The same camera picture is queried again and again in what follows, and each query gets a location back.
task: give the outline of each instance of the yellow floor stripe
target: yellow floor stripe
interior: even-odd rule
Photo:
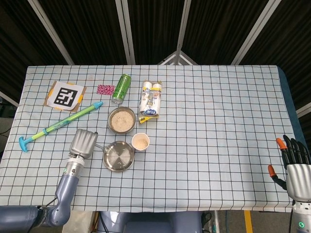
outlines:
[[[246,233],[253,233],[251,212],[249,210],[244,210],[244,218]]]

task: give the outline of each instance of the bowl of oats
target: bowl of oats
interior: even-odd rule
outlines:
[[[119,107],[109,114],[108,127],[115,133],[128,133],[136,123],[136,115],[132,109],[128,107]]]

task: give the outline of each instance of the orange fingertip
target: orange fingertip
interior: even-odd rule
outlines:
[[[278,146],[280,147],[280,149],[287,149],[286,145],[284,144],[284,142],[282,141],[282,139],[280,139],[279,137],[276,139],[276,143],[278,144]]]
[[[276,176],[276,172],[274,171],[272,165],[268,165],[268,171],[269,171],[269,175],[270,177]]]

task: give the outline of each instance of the blue label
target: blue label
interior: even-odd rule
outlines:
[[[156,111],[154,109],[148,109],[144,112],[144,115],[153,116],[156,114]]]

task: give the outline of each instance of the pink sticker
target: pink sticker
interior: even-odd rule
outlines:
[[[98,85],[98,87],[97,87],[97,94],[100,94],[100,95],[112,96],[114,91],[115,91],[115,86]]]

